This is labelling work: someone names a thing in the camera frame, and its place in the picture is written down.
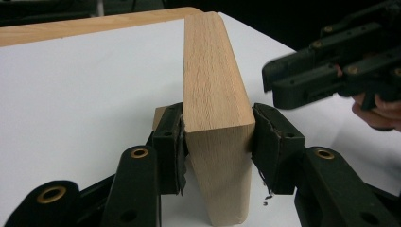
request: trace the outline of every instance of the wood grain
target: wood grain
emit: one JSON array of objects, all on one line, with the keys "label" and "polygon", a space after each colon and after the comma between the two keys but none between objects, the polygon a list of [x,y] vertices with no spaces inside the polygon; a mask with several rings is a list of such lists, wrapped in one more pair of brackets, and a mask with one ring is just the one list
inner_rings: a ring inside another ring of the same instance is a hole
[{"label": "wood grain", "polygon": [[222,19],[185,17],[186,143],[214,226],[242,223],[249,208],[254,117]]},{"label": "wood grain", "polygon": [[178,20],[182,19],[185,15],[200,12],[200,10],[194,8],[163,9],[25,26],[5,26],[0,27],[0,46],[25,44],[98,31]]}]

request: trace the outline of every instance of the wooden board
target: wooden board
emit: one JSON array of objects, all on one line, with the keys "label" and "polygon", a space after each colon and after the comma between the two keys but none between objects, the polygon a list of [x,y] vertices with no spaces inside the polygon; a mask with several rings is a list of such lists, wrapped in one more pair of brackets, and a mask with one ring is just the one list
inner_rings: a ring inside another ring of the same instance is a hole
[{"label": "wooden board", "polygon": [[24,26],[5,26],[0,27],[0,46],[58,39],[131,26],[149,25],[182,19],[185,15],[200,12],[200,10],[195,8],[162,9]]},{"label": "wooden board", "polygon": [[214,226],[242,223],[249,209],[254,118],[222,19],[185,17],[186,143]]}]

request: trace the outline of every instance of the metal grommet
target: metal grommet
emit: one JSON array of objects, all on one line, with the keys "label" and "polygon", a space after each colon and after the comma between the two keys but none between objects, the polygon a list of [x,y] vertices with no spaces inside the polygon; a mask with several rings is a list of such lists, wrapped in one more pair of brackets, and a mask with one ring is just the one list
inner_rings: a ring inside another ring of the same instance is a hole
[{"label": "metal grommet", "polygon": [[347,71],[348,71],[348,73],[350,73],[350,74],[357,74],[357,72],[358,72],[359,70],[357,69],[356,66],[349,66],[348,69],[347,69]]},{"label": "metal grommet", "polygon": [[36,201],[41,204],[48,204],[59,200],[66,192],[67,189],[64,186],[47,187],[41,194],[39,194]]},{"label": "metal grommet", "polygon": [[143,158],[149,154],[145,148],[137,148],[131,152],[131,158]]},{"label": "metal grommet", "polygon": [[396,69],[394,70],[394,73],[395,73],[398,77],[401,77],[401,68],[396,68]]},{"label": "metal grommet", "polygon": [[324,28],[324,31],[327,32],[327,33],[330,33],[330,32],[333,31],[333,27],[331,27],[331,26],[326,26],[326,27]]},{"label": "metal grommet", "polygon": [[334,159],[334,154],[332,154],[330,151],[325,150],[325,149],[316,149],[315,154],[323,159]]},{"label": "metal grommet", "polygon": [[315,41],[312,43],[312,46],[315,48],[320,48],[320,47],[322,47],[322,45],[323,45],[322,41]]}]

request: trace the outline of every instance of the human hand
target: human hand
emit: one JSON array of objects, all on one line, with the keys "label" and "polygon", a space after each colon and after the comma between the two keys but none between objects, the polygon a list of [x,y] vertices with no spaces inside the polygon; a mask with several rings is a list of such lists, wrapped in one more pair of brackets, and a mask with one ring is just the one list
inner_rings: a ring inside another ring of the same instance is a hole
[{"label": "human hand", "polygon": [[365,94],[353,96],[355,101],[352,111],[368,125],[377,129],[395,129],[401,131],[401,101],[386,102],[379,95],[375,96],[376,108],[370,111],[360,109]]}]

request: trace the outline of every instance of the wooden block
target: wooden block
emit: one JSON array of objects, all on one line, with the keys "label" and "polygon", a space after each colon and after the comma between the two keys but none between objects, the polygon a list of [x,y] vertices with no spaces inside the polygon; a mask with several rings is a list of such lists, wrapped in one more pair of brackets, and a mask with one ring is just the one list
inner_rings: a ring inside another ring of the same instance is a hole
[{"label": "wooden block", "polygon": [[249,210],[252,108],[219,15],[184,20],[183,121],[190,159],[212,224],[239,224]]}]

